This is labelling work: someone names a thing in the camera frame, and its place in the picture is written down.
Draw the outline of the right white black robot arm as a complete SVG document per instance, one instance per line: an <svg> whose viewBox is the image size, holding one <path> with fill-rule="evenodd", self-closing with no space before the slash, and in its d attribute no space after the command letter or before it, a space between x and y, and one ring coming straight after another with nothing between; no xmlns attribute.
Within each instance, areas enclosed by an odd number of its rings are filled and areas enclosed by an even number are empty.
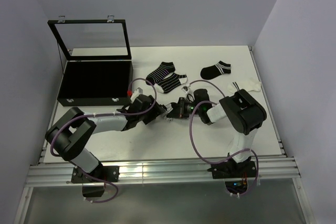
<svg viewBox="0 0 336 224"><path fill-rule="evenodd" d="M211 125L227 118L235 130L233 145L227 158L211 162L202 157L196 148L192 136L193 116L198 115L204 124ZM252 164L251 149L255 135L267 118L264 107L246 90L240 89L230 97L224 97L217 104L210 101L206 89L197 89L192 99L179 98L177 103L171 103L166 115L169 119L190 119L190 140L196 155L212 166L223 165L230 175L240 176L246 166Z"/></svg>

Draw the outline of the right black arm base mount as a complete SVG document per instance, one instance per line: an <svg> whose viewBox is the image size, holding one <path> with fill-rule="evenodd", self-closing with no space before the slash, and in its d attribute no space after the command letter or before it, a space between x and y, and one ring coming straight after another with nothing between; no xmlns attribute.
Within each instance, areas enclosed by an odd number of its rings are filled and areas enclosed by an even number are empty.
<svg viewBox="0 0 336 224"><path fill-rule="evenodd" d="M254 183L258 178L258 165L250 158L241 163L231 158L226 162L211 165L207 171L212 174L212 179L224 179L229 195L237 198L248 191L249 178L254 178Z"/></svg>

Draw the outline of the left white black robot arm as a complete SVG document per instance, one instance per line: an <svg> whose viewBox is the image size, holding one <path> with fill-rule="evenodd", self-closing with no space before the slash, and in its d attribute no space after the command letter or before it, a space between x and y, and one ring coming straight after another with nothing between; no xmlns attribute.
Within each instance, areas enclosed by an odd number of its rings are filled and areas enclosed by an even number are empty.
<svg viewBox="0 0 336 224"><path fill-rule="evenodd" d="M139 94L129 104L112 113L88 114L78 107L69 109L45 134L50 151L83 171L91 182L105 180L107 173L101 162L86 149L93 134L128 131L139 122L145 125L167 112L154 97Z"/></svg>

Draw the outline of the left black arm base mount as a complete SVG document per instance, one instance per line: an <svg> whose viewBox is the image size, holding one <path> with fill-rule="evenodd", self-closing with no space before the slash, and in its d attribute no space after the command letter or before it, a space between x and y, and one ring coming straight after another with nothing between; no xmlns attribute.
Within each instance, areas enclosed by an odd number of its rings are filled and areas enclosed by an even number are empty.
<svg viewBox="0 0 336 224"><path fill-rule="evenodd" d="M82 184L82 195L86 200L107 202L116 198L119 193L117 185L114 184L119 180L119 170L119 166L98 165L95 170L86 173L81 168L75 166L70 182L72 184ZM115 188L114 194L111 198L99 200L107 192L108 186Z"/></svg>

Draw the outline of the white sock black thin stripes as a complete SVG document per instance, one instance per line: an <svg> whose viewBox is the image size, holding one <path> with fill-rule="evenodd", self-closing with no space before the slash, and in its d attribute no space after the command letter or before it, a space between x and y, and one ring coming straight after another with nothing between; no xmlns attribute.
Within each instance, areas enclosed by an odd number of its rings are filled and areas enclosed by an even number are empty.
<svg viewBox="0 0 336 224"><path fill-rule="evenodd" d="M176 102L165 105L166 111L162 114L162 118L167 122L171 122L173 119L179 119L180 113L177 111L178 107Z"/></svg>

